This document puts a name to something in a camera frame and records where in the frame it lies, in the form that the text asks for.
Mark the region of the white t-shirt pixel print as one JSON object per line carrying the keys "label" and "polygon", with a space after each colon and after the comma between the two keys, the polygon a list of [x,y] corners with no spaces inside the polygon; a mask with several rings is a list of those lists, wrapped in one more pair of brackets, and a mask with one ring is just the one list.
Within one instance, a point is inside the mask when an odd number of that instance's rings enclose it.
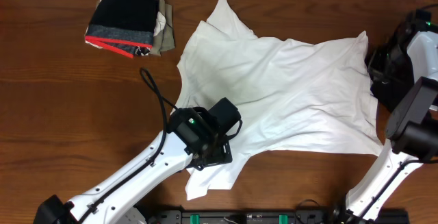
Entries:
{"label": "white t-shirt pixel print", "polygon": [[365,32],[313,45],[258,37],[218,0],[198,24],[177,65],[180,108],[211,108],[221,98],[242,117],[230,142],[233,160],[190,171],[188,199],[229,190],[248,160],[274,150],[378,155],[377,99],[364,59]]}

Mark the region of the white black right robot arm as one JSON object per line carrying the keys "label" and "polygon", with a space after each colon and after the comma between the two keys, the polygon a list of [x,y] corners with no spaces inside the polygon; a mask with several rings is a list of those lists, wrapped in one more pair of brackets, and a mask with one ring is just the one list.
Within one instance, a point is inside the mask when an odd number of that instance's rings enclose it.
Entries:
{"label": "white black right robot arm", "polygon": [[437,163],[437,26],[420,18],[401,24],[385,53],[372,56],[370,74],[409,90],[389,117],[382,152],[330,223],[408,223],[406,211],[382,206],[414,170]]}

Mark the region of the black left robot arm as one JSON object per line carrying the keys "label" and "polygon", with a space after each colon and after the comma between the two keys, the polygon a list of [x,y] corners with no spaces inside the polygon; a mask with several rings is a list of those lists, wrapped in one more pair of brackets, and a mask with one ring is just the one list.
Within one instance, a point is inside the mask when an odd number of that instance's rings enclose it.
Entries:
{"label": "black left robot arm", "polygon": [[157,138],[134,159],[89,191],[62,202],[57,195],[37,209],[34,223],[119,223],[145,195],[184,169],[232,162],[228,132],[241,125],[238,109],[221,100],[175,110]]}

